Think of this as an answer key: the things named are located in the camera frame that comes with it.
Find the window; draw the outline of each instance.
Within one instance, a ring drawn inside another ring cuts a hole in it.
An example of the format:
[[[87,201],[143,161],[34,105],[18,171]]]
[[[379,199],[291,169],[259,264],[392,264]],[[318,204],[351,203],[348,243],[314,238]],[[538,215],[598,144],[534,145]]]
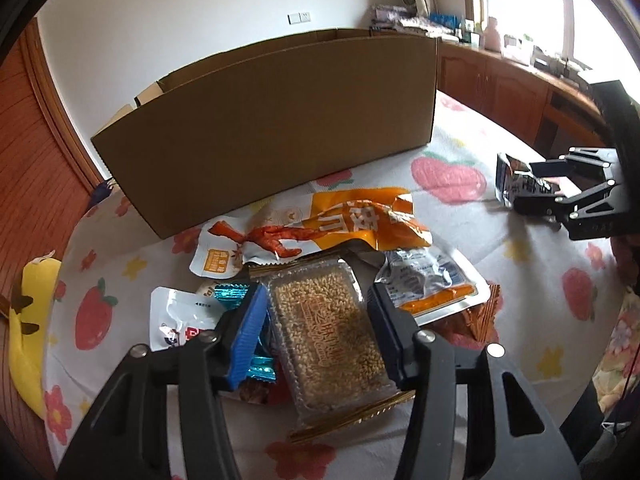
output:
[[[501,34],[524,34],[549,55],[619,78],[640,102],[640,71],[622,40],[591,0],[487,0],[486,16]]]

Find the black cable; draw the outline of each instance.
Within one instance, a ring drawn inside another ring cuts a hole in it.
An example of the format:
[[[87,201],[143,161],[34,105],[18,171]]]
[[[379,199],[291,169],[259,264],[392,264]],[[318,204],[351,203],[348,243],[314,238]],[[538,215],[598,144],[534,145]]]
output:
[[[620,413],[620,404],[626,397],[626,390],[629,387],[629,382],[631,381],[631,376],[633,375],[634,367],[636,366],[636,361],[638,360],[638,354],[640,353],[640,343],[638,343],[638,348],[636,348],[636,355],[634,355],[634,360],[631,362],[631,368],[629,368],[629,375],[626,377],[625,387],[622,388],[622,395],[620,396],[620,400],[616,404],[614,408],[614,417],[613,417],[613,434],[618,434],[618,414]]]

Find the cabinet door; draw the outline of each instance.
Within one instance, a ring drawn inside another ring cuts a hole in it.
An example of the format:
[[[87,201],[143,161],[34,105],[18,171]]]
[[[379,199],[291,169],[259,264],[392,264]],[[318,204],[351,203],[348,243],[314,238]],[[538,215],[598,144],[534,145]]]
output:
[[[438,90],[476,111],[482,107],[485,59],[471,49],[439,44]]]
[[[487,60],[482,114],[533,146],[546,104],[548,84],[524,67]]]

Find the teal foil wrapper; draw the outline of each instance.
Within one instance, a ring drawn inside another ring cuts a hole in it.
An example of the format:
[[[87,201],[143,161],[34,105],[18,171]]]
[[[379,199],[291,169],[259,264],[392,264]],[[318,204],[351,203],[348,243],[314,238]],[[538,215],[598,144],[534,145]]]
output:
[[[226,309],[232,310],[240,306],[248,290],[249,285],[236,285],[232,283],[216,285],[213,291],[213,297]],[[274,383],[276,381],[275,362],[269,350],[270,341],[271,330],[269,327],[269,319],[267,318],[260,332],[258,344],[255,347],[255,354],[251,359],[251,365],[247,370],[247,377],[268,383]]]

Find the strawberry print tablecloth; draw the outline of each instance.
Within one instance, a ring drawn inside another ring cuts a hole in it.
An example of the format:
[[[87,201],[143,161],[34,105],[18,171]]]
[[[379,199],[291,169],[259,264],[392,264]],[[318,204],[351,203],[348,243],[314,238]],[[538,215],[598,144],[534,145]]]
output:
[[[499,206],[493,186],[498,151],[542,160],[501,127],[439,93],[428,146],[289,192],[411,189],[420,221],[459,248],[486,279],[500,284],[502,308],[495,323],[500,342],[560,424],[609,344],[625,291],[608,240],[572,242],[565,230]],[[189,263],[198,232],[196,227],[159,240],[121,192],[92,208],[76,227],[63,257],[44,365],[46,426],[56,464],[127,350],[148,342],[151,291],[160,285],[197,289],[201,280],[190,273]],[[466,412],[462,391],[460,426]],[[172,474],[184,478],[176,392],[170,390],[169,398]],[[411,409],[407,403],[295,447],[286,443],[296,423],[291,404],[223,403],[242,477],[260,480],[392,478]],[[454,460],[458,478],[464,441],[460,427]]]

